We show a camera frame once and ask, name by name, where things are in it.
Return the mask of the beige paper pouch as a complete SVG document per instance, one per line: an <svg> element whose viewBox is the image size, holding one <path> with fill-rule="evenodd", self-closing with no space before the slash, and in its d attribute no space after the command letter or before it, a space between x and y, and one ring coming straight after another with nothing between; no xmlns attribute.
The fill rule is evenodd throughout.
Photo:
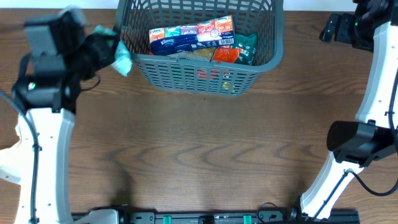
<svg viewBox="0 0 398 224"><path fill-rule="evenodd" d="M9 148L1 149L1 178L13 184L21 184L19 155L22 151L22 137L19 125L15 127L18 142Z"/></svg>

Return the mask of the grey plastic basket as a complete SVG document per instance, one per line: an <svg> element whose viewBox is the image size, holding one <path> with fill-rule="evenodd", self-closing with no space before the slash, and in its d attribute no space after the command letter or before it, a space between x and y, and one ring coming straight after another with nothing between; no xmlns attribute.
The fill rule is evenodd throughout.
<svg viewBox="0 0 398 224"><path fill-rule="evenodd" d="M238 96L282 60L283 0L120 0L114 29L157 88Z"/></svg>

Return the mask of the teal wet wipes pack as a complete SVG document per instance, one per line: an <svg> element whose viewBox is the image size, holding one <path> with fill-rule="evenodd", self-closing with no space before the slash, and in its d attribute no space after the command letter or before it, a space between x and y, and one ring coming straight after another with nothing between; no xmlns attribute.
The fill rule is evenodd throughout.
<svg viewBox="0 0 398 224"><path fill-rule="evenodd" d="M93 34L94 33L116 35L118 37L118 34L115 31L101 25L94 28ZM131 59L131 53L123 41L120 40L118 42L114 56L115 61L111 64L111 67L122 76L127 77L133 68L133 62Z"/></svg>

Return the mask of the green Nescafe coffee bag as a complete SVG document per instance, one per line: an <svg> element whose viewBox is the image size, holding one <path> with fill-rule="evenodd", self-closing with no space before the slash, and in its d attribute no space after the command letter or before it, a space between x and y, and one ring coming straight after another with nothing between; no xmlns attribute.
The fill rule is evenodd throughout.
<svg viewBox="0 0 398 224"><path fill-rule="evenodd" d="M257 34L234 36L234 44L232 49L238 49L239 54L234 63L242 65L253 65L254 57L257 51Z"/></svg>

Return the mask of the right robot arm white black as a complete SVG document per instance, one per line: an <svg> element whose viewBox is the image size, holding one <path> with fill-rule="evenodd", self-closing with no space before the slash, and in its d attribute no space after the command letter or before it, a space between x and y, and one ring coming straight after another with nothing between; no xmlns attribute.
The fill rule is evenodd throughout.
<svg viewBox="0 0 398 224"><path fill-rule="evenodd" d="M370 194L397 191L370 189L359 173L373 161L397 152L397 0L356 1L354 14L331 14L320 40L332 40L373 53L371 71L354 121L335 121L329 128L326 161L310 188L299 198L290 219L330 223L332 208L356 179Z"/></svg>

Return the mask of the red tan pasta packet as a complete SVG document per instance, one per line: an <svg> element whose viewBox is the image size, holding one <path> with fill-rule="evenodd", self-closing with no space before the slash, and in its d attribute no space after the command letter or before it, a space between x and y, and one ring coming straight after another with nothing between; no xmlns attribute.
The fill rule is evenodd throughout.
<svg viewBox="0 0 398 224"><path fill-rule="evenodd" d="M239 50L232 49L231 46L232 45L224 45L217 48L194 50L193 52L179 52L176 54L170 54L169 57L204 62L217 61L234 63L238 57Z"/></svg>

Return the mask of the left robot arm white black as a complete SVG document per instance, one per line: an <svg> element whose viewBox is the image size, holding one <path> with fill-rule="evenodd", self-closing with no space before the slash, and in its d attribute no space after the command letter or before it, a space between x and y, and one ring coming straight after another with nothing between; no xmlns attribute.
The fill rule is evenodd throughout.
<svg viewBox="0 0 398 224"><path fill-rule="evenodd" d="M13 94L33 140L32 170L21 185L21 200L30 199L31 223L74 223L68 190L69 149L80 83L115 61L116 34L92 33L83 42L53 53L32 52L34 74L22 75Z"/></svg>

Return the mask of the Kleenex tissue multipack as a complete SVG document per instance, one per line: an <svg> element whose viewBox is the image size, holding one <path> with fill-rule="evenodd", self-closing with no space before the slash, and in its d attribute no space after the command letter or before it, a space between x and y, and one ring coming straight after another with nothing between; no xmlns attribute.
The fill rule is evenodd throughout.
<svg viewBox="0 0 398 224"><path fill-rule="evenodd" d="M151 29L149 45L154 55L170 55L231 45L234 36L233 17L224 16L196 24Z"/></svg>

